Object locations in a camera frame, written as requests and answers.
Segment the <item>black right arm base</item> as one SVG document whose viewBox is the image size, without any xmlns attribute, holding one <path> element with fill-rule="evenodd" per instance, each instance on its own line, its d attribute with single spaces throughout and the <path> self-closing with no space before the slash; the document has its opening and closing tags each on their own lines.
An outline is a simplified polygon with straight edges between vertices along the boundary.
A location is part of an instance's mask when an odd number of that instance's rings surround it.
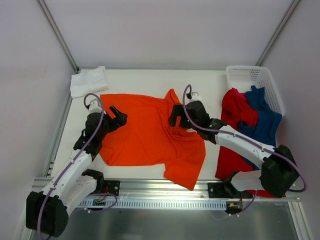
<svg viewBox="0 0 320 240">
<path fill-rule="evenodd" d="M 251 199 L 253 195 L 246 191 L 236 190 L 230 183 L 209 182 L 207 184 L 209 198 Z"/>
</svg>

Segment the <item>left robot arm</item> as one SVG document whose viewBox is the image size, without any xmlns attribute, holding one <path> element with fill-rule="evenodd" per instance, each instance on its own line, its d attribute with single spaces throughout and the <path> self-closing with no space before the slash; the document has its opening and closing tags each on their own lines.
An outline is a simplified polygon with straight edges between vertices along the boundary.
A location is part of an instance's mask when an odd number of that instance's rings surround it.
<svg viewBox="0 0 320 240">
<path fill-rule="evenodd" d="M 30 192 L 25 214 L 28 229 L 59 237 L 80 202 L 104 191 L 103 173 L 89 166 L 102 149 L 105 136 L 125 126 L 128 118 L 113 105 L 109 109 L 113 116 L 103 109 L 87 116 L 67 163 L 41 191 Z"/>
</svg>

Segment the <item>orange t shirt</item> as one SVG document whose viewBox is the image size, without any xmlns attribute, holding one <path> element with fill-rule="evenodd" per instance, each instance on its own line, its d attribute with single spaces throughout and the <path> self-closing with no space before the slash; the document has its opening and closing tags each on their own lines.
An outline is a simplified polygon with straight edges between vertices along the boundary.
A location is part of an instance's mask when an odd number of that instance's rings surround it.
<svg viewBox="0 0 320 240">
<path fill-rule="evenodd" d="M 138 94 L 103 94 L 107 113 L 110 106 L 127 114 L 127 122 L 108 133 L 99 154 L 112 167 L 141 167 L 163 164 L 163 176 L 190 191 L 196 185 L 205 157 L 204 140 L 179 126 L 169 117 L 180 100 L 174 89 L 164 98 Z"/>
</svg>

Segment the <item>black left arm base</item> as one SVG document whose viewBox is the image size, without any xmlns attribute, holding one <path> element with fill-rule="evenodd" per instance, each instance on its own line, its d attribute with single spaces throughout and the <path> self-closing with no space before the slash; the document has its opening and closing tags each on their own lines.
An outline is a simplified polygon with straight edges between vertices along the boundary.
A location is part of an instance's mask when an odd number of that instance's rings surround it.
<svg viewBox="0 0 320 240">
<path fill-rule="evenodd" d="M 104 192 L 118 197 L 120 192 L 120 184 L 121 182 L 119 180 L 104 180 Z"/>
</svg>

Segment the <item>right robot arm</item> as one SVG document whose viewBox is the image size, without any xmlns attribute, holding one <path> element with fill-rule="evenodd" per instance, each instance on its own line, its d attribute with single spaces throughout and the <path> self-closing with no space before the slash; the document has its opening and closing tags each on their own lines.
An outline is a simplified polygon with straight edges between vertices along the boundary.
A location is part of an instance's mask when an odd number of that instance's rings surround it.
<svg viewBox="0 0 320 240">
<path fill-rule="evenodd" d="M 174 104 L 168 122 L 172 127 L 195 130 L 203 140 L 227 148 L 257 167 L 246 172 L 236 170 L 217 187 L 219 194 L 228 198 L 261 190 L 282 198 L 300 176 L 288 147 L 274 147 L 245 136 L 222 120 L 211 118 L 199 100 Z"/>
</svg>

